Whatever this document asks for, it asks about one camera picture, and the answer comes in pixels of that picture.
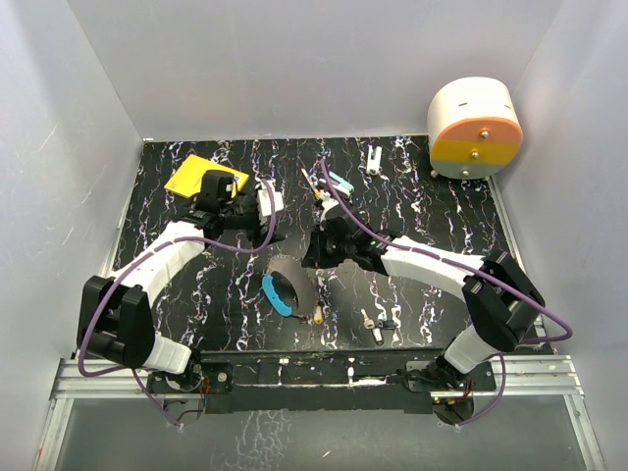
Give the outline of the metal key organizer with rings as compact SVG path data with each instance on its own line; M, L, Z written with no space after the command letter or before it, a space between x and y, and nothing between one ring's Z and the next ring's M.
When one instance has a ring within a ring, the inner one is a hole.
M295 291L297 306L292 316L313 317L319 302L318 290L301 261L290 255L280 254L268 263L267 275L278 273L283 276Z

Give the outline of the blue organizer handle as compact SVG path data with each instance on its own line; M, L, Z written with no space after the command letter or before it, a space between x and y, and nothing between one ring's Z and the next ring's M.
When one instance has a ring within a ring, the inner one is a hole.
M262 291L273 309L282 317L292 316L292 307L286 304L274 285L274 278L271 274L266 274L262 278Z

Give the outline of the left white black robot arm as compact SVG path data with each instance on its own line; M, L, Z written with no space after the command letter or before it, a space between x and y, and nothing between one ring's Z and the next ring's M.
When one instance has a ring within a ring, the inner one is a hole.
M233 174L208 171L173 221L137 257L107 277L93 276L82 289L77 347L85 376L88 355L122 369L163 373L183 392L196 389L203 369L190 347L156 332L152 306L174 277L206 249L257 254L275 238L283 197L264 180L237 189Z

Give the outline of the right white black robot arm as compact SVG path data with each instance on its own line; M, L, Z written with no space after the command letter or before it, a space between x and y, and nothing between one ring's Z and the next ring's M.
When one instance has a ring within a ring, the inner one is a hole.
M468 326L416 377L440 389L462 388L481 363L513 351L546 305L505 251L485 256L444 251L389 230L359 227L345 216L316 226L302 267L331 269L346 260L364 271L437 288L464 305Z

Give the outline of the white orange pen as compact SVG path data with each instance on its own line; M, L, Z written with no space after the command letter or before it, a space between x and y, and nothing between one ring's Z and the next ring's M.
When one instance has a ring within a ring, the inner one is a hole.
M318 182L313 179L304 168L301 168L301 174L304 176L308 186L310 187L316 203L321 204L323 201L323 193L321 187L319 187Z

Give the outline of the teal white stapler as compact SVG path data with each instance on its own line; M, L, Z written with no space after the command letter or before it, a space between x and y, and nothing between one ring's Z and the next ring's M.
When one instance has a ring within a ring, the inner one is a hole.
M329 176L331 178L332 185L336 189L336 191L339 194L341 194L344 198L349 199L354 192L354 186L350 182L348 182L347 180L345 180L344 178L342 178L341 176L337 175L336 173L332 171L329 172ZM325 190L325 191L329 190L326 179L323 179L323 178L319 179L317 186L321 190Z

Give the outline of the yellow notepad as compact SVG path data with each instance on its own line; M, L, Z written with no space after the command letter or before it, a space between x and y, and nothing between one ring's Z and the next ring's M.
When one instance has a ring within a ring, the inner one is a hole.
M190 154L169 178L164 188L177 196L191 198L200 191L202 177L208 171L218 171L233 176L235 180L233 195L240 192L249 181L249 174L247 173L213 162L204 157Z

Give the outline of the white plastic clip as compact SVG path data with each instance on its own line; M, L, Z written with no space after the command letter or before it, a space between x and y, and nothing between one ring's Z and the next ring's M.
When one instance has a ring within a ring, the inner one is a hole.
M370 145L366 161L366 173L370 176L378 176L382 172L382 147Z

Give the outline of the white tagged key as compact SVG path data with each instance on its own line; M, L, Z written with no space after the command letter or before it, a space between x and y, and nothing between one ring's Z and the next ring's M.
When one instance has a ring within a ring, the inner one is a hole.
M373 319L369 317L365 309L361 309L360 312L363 318L364 328L371 333L376 345L382 345L384 343L384 338L381 328Z

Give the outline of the white orange yellow drum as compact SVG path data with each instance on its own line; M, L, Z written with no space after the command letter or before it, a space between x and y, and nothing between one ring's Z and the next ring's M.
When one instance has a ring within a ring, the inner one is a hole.
M458 78L444 85L427 112L435 174L456 180L490 177L517 155L523 130L506 85L496 78Z

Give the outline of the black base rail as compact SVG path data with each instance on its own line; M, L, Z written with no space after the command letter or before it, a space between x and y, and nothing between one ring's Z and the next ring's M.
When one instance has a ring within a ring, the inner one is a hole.
M152 393L191 398L206 414L255 410L401 410L473 413L472 398L497 391L485 361L467 376L437 375L432 348L202 351L182 376L153 373Z

